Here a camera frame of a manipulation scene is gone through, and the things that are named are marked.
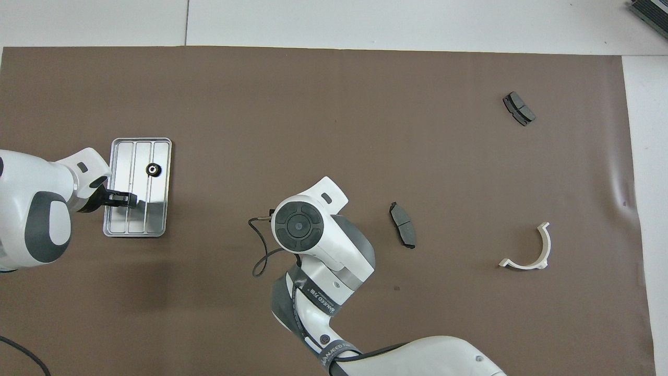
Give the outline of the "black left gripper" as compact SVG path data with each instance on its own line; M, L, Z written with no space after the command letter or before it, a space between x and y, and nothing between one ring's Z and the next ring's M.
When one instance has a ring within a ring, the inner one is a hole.
M105 186L98 186L82 207L82 212L91 213L102 206L134 208L137 205L136 200L137 196L133 193L107 190Z

